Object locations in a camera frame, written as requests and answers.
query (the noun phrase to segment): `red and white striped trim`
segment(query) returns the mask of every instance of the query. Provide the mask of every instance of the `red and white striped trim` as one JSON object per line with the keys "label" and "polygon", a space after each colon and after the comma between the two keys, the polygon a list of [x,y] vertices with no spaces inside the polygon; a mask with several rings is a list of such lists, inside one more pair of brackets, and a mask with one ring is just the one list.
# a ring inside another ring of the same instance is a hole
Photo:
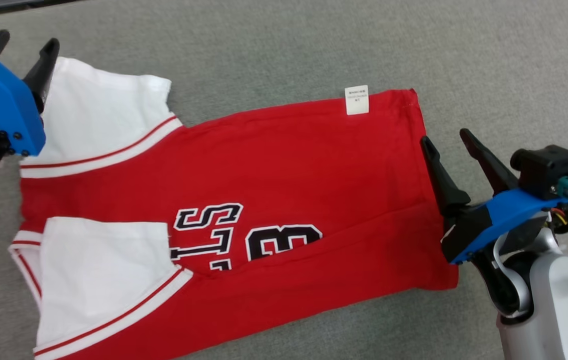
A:
{"label": "red and white striped trim", "polygon": [[175,271],[160,281],[158,287],[142,296],[142,301],[124,310],[119,316],[94,328],[72,333],[65,338],[35,347],[33,349],[35,360],[62,358],[115,335],[152,313],[178,292],[192,277],[192,271],[182,269],[180,265],[175,265]]}
{"label": "red and white striped trim", "polygon": [[21,271],[21,275],[24,276],[26,285],[28,285],[30,292],[33,294],[33,298],[35,299],[35,303],[38,308],[42,305],[42,287],[40,286],[37,276],[33,272],[32,264],[29,264],[22,251],[30,249],[39,252],[40,244],[42,243],[42,236],[43,235],[39,232],[20,230],[17,232],[14,240],[8,248],[10,257],[12,257],[19,271]]}
{"label": "red and white striped trim", "polygon": [[19,174],[22,178],[56,178],[58,176],[80,174],[112,166],[144,153],[181,126],[181,121],[179,121],[177,116],[173,115],[138,141],[120,150],[78,161],[60,162],[57,164],[24,164],[19,167]]}

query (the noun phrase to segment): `jersey number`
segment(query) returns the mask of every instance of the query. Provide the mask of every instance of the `jersey number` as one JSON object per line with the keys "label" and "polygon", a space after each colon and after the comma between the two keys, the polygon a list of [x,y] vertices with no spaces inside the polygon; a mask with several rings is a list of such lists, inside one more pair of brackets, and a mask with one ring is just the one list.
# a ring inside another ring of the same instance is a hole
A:
{"label": "jersey number", "polygon": [[[177,231],[204,229],[211,226],[215,215],[220,215],[213,226],[237,223],[242,214],[241,203],[221,203],[209,205],[199,212],[199,209],[181,209],[175,216],[173,227]],[[210,233],[211,241],[208,244],[189,247],[170,248],[170,258],[179,260],[186,256],[214,254],[226,255],[231,248],[233,240],[233,227],[214,228]],[[253,228],[245,237],[246,255],[248,261],[264,258],[273,253],[282,253],[293,249],[294,242],[310,244],[322,238],[322,232],[313,225],[283,225]],[[209,263],[211,270],[230,270],[230,259],[218,259]]]}

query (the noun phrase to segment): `red jersey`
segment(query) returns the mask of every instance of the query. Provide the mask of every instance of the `red jersey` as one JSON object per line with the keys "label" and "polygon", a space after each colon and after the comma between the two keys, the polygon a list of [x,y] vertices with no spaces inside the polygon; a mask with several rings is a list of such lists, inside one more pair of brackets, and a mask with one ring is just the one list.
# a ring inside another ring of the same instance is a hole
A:
{"label": "red jersey", "polygon": [[42,312],[36,358],[169,359],[455,287],[414,91],[366,114],[337,98],[186,128],[166,82],[58,61],[10,247]]}

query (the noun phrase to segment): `red stripe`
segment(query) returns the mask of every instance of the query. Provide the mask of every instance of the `red stripe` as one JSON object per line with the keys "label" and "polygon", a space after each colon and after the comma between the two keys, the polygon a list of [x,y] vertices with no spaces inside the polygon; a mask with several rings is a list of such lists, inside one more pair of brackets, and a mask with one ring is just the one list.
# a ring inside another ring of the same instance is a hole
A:
{"label": "red stripe", "polygon": [[29,266],[28,262],[26,262],[26,259],[24,259],[24,256],[22,256],[22,253],[15,249],[15,253],[17,253],[17,256],[19,257],[19,260],[21,261],[22,264],[24,264],[24,267],[26,268],[26,272],[28,272],[28,276],[30,276],[30,280],[33,282],[33,285],[35,285],[35,289],[37,289],[37,294],[39,294],[39,298],[42,298],[42,289],[40,289],[40,284],[38,284],[38,281],[35,279],[35,275],[33,275],[33,271],[31,271],[31,267]]}
{"label": "red stripe", "polygon": [[29,241],[29,240],[13,240],[12,245],[35,245],[41,246],[41,243],[37,241]]}
{"label": "red stripe", "polygon": [[115,154],[119,154],[122,153],[126,150],[129,150],[130,148],[133,148],[134,146],[137,146],[139,143],[141,143],[142,141],[146,140],[148,137],[150,137],[151,135],[153,135],[154,132],[156,132],[157,130],[159,130],[160,128],[162,128],[164,125],[168,124],[170,121],[173,121],[177,119],[177,116],[171,116],[169,118],[167,118],[166,120],[164,120],[162,123],[160,123],[158,126],[155,126],[155,128],[153,130],[151,130],[149,133],[147,133],[144,137],[142,137],[141,139],[139,139],[138,141],[135,141],[134,143],[132,143],[129,146],[126,146],[125,148],[120,148],[120,150],[116,150],[110,153],[107,153],[106,155],[100,155],[100,156],[96,156],[96,157],[92,157],[90,159],[83,159],[83,160],[76,160],[76,161],[69,161],[69,162],[60,162],[58,164],[33,164],[33,165],[22,165],[20,166],[21,169],[41,169],[41,168],[52,168],[52,167],[65,167],[65,166],[74,166],[76,164],[83,164],[83,163],[88,163],[88,162],[94,162],[95,160],[100,160],[100,159],[104,159],[104,158],[108,158],[108,157],[112,157]]}
{"label": "red stripe", "polygon": [[142,302],[138,303],[138,305],[135,305],[135,307],[133,307],[131,310],[128,310],[127,312],[124,312],[122,315],[119,315],[118,317],[115,317],[115,319],[112,319],[111,321],[98,326],[96,328],[94,328],[93,330],[87,331],[85,333],[82,333],[81,335],[78,335],[76,337],[73,337],[72,339],[66,340],[64,342],[60,342],[59,344],[53,345],[51,347],[42,349],[40,351],[37,351],[34,355],[35,356],[39,356],[42,355],[44,353],[48,353],[49,351],[53,351],[55,349],[67,346],[68,344],[71,344],[73,342],[76,342],[82,338],[88,337],[89,335],[96,333],[100,330],[103,330],[104,328],[107,328],[108,326],[113,325],[114,323],[121,321],[121,319],[123,319],[124,317],[127,317],[128,315],[130,315],[132,312],[135,312],[135,310],[139,309],[142,305],[146,304],[150,299],[152,299],[154,296],[156,296],[158,294],[158,292],[160,292],[162,289],[164,289],[167,285],[170,284],[170,282],[172,282],[176,276],[178,276],[184,268],[179,269],[178,271],[175,271],[174,274],[172,274],[172,276],[166,280],[160,287],[158,287],[158,289],[156,289],[155,291],[152,292],[152,294],[150,294],[149,296],[147,296]]}

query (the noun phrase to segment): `white stripe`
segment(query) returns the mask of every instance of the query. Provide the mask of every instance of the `white stripe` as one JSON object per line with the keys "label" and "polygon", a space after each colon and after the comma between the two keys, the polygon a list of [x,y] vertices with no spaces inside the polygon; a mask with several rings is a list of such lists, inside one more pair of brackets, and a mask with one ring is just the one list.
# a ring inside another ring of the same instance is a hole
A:
{"label": "white stripe", "polygon": [[41,311],[42,310],[42,298],[40,298],[40,293],[38,292],[38,289],[37,289],[37,287],[35,287],[35,283],[34,283],[37,280],[35,280],[34,278],[31,277],[31,274],[26,269],[26,266],[24,266],[22,259],[19,256],[19,254],[20,254],[19,249],[9,248],[8,252],[10,253],[10,257],[12,257],[12,260],[14,260],[15,265],[17,265],[19,271],[21,271],[21,275],[24,276],[24,280],[26,281],[26,285],[28,285],[28,289],[30,289],[31,294],[33,294],[33,299],[35,299],[35,303],[37,304],[37,309]]}
{"label": "white stripe", "polygon": [[35,231],[19,230],[17,232],[17,234],[15,234],[15,238],[12,241],[15,241],[15,240],[41,243],[42,242],[42,234],[39,233],[39,232],[35,232]]}
{"label": "white stripe", "polygon": [[[179,269],[180,269],[179,265],[176,265],[176,271],[179,271]],[[170,279],[170,277],[173,276],[174,274],[175,272],[173,271],[168,276],[165,276],[165,278],[163,278],[163,280],[159,282],[159,286],[164,284],[164,282]],[[119,319],[117,322],[111,324],[110,326],[106,326],[105,328],[102,328],[101,330],[91,333],[90,335],[82,337],[74,342],[70,342],[69,344],[58,347],[55,350],[47,351],[45,353],[37,355],[35,356],[35,360],[55,360],[58,358],[62,358],[64,356],[86,349],[94,344],[97,344],[98,342],[101,342],[102,340],[105,340],[108,337],[111,337],[112,335],[115,335],[116,333],[128,328],[129,326],[135,324],[136,322],[140,321],[141,319],[152,313],[160,305],[162,305],[168,299],[170,299],[192,277],[193,277],[193,272],[188,269],[184,269],[184,271],[182,271],[179,275],[175,276],[175,278],[172,281],[170,281],[169,284],[167,284],[163,289],[161,289],[157,294],[155,294],[153,298],[150,298],[146,303],[144,303],[144,305],[138,307],[136,310],[128,314],[126,317],[123,317],[122,319]],[[150,296],[150,294],[156,291],[156,289],[157,288],[151,289],[149,292],[147,292],[147,294],[145,294],[145,296],[142,297],[142,299],[146,299],[148,296]],[[133,309],[135,306],[137,306],[137,303],[134,304],[133,306],[130,306],[128,309],[122,311],[122,313],[128,312],[128,310]],[[69,341],[70,339],[78,337],[89,331],[91,331],[91,329],[83,330],[80,333],[74,333],[72,335],[68,335],[67,337],[59,339],[54,342],[42,344],[40,346],[35,347],[35,349],[33,349],[33,352],[37,353],[39,351],[48,349],[49,347],[53,347],[57,344]]]}
{"label": "white stripe", "polygon": [[145,138],[142,142],[137,145],[127,148],[122,152],[115,153],[108,157],[103,157],[101,159],[80,162],[78,164],[70,164],[66,166],[56,166],[49,168],[21,168],[19,169],[19,174],[22,178],[31,179],[41,179],[41,178],[56,178],[58,176],[67,176],[73,174],[85,173],[87,171],[112,166],[126,160],[132,159],[144,153],[145,151],[152,148],[158,142],[160,142],[164,137],[169,135],[171,132],[181,127],[182,123],[177,118],[168,121],[162,127],[158,128],[149,137]]}

